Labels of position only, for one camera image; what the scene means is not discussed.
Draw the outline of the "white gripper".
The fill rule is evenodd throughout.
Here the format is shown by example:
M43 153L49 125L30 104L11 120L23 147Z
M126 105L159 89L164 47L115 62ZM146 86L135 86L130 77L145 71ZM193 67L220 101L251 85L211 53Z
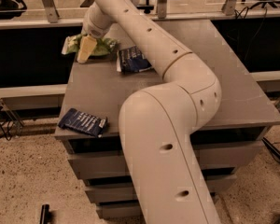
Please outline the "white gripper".
M96 3L88 8L82 22L81 33L87 36L83 36L80 42L77 54L79 63L85 63L88 60L97 45L95 38L104 37L114 22L109 15L104 14Z

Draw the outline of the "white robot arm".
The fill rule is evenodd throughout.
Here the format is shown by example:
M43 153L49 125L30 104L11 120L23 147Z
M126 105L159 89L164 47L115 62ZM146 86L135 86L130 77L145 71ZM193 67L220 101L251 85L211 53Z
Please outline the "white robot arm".
M221 87L189 48L142 15L139 0L94 0L82 31L99 38L117 23L161 77L119 112L119 136L146 224L221 224L190 135L218 111Z

